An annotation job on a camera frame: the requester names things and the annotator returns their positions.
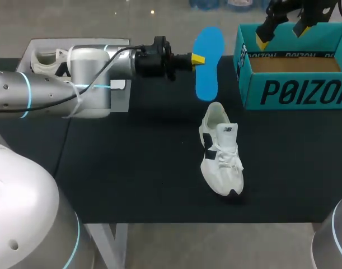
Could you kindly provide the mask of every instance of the white sneaker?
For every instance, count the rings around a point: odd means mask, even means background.
[[[238,155],[238,124],[231,123],[223,106],[211,103],[199,127],[205,148],[200,165],[204,179],[216,193],[239,195],[243,191],[243,166]]]
[[[30,67],[36,74],[50,77],[69,77],[67,56],[67,50],[63,49],[56,49],[53,52],[37,52],[34,50],[31,53]]]

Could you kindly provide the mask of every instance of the table leg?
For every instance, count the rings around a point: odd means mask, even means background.
[[[113,236],[109,224],[86,224],[107,269],[124,269],[128,224],[117,224]]]

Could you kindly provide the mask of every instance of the blue insole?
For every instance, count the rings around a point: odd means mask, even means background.
[[[200,100],[212,101],[217,96],[217,64],[223,52],[224,38],[220,29],[203,29],[193,45],[193,53],[205,57],[205,64],[195,67],[195,92]]]

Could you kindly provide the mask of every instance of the floor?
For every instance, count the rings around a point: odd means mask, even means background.
[[[127,269],[311,269],[311,224],[134,224]]]
[[[296,17],[297,12],[289,15]],[[165,35],[175,53],[186,53],[210,25],[221,28],[226,54],[233,54],[238,25],[264,20],[260,7],[246,13],[202,12],[192,10],[188,0],[0,0],[0,57],[20,57],[30,39],[48,37],[120,37],[136,45]],[[341,21],[338,9],[332,20]]]
[[[226,54],[233,54],[238,24],[264,19],[260,7],[202,12],[188,0],[0,0],[0,57],[20,57],[30,39],[47,37],[122,37],[150,44],[155,35],[165,35],[175,53],[186,53],[210,25],[221,28]],[[341,21],[337,10],[332,20]],[[311,224],[134,224],[126,266],[310,269],[312,235]]]

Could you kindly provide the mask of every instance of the black tablecloth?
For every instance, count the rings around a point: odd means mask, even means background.
[[[198,127],[208,103],[196,98],[194,74],[180,72],[173,83],[138,78],[129,113],[71,120],[55,179],[83,222],[325,219],[342,198],[342,110],[244,110],[232,57],[221,59],[218,84],[217,101],[239,124],[242,197],[218,197],[200,172]],[[0,128],[7,142],[52,172],[67,121],[14,124]]]

